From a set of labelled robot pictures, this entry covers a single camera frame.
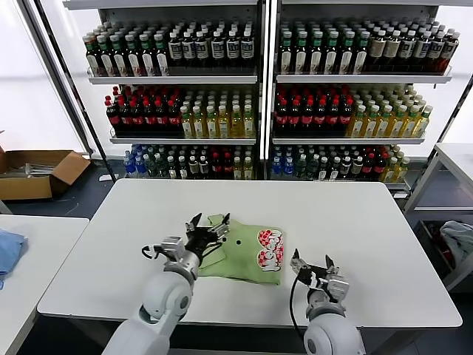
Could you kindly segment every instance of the white table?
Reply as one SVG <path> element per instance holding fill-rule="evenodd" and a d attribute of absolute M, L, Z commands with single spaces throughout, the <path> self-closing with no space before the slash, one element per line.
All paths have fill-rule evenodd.
<path fill-rule="evenodd" d="M 141 255 L 146 244 L 184 235 L 198 212 L 230 212 L 247 224 L 285 232 L 281 285 L 201 277 L 183 319 L 190 323 L 292 326 L 289 293 L 295 248 L 324 266 L 325 254 L 347 275 L 344 304 L 358 327 L 458 327 L 459 313 L 411 228 L 382 183 L 119 180 L 38 305 L 42 314 L 124 320 L 140 304 L 164 259 Z M 294 311 L 307 324 L 305 287 Z"/>
<path fill-rule="evenodd" d="M 33 326 L 41 296 L 88 222 L 85 218 L 0 215 L 0 229 L 28 239 L 0 291 L 0 354 L 16 354 Z"/>
<path fill-rule="evenodd" d="M 473 144 L 437 143 L 436 155 L 431 160 L 422 178 L 418 181 L 411 197 L 408 199 L 404 213 L 413 212 L 446 212 L 454 214 L 473 214 L 472 207 L 417 207 L 419 200 L 429 184 L 435 179 L 442 166 L 445 166 L 470 192 L 473 192 Z M 473 254 L 467 257 L 453 272 L 444 279 L 448 290 L 452 290 L 466 276 L 473 272 Z"/>

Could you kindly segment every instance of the open cardboard box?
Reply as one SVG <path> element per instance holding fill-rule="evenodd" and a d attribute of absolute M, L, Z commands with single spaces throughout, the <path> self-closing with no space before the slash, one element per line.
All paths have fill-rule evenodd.
<path fill-rule="evenodd" d="M 0 177 L 0 200 L 51 198 L 64 193 L 90 161 L 70 150 L 20 150 L 0 152 L 0 174 L 25 163 L 55 166 L 50 176 Z"/>

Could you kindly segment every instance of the shelf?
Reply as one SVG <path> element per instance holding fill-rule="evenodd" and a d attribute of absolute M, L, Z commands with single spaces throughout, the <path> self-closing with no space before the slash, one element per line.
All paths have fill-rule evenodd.
<path fill-rule="evenodd" d="M 69 10 L 124 9 L 130 7 L 181 7 L 256 5 L 257 0 L 69 0 L 62 2 Z"/>
<path fill-rule="evenodd" d="M 452 79 L 452 68 L 443 75 L 277 75 L 278 83 L 309 84 L 309 83 L 418 83 L 445 84 Z"/>
<path fill-rule="evenodd" d="M 219 146 L 252 146 L 256 143 L 256 139 L 117 138 L 112 136 L 110 142 L 117 144 L 205 144 Z"/>
<path fill-rule="evenodd" d="M 94 85 L 147 85 L 147 84 L 255 84 L 256 75 L 233 76 L 113 76 L 91 77 L 89 82 Z"/>
<path fill-rule="evenodd" d="M 273 144 L 421 144 L 422 138 L 273 138 Z"/>

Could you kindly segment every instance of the red and white graphic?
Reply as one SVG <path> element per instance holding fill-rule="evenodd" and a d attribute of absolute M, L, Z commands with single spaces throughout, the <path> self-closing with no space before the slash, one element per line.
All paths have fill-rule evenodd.
<path fill-rule="evenodd" d="M 282 232 L 277 229 L 259 231 L 258 241 L 263 246 L 256 256 L 256 261 L 263 271 L 281 270 L 282 255 L 284 247 L 282 245 Z"/>

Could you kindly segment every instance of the blue cloth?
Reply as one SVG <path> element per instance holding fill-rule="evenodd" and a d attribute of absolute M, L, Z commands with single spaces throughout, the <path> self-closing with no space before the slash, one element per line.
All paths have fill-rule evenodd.
<path fill-rule="evenodd" d="M 13 270 L 20 257 L 21 246 L 25 239 L 20 234 L 0 229 L 0 290 L 3 289 L 3 275 Z"/>

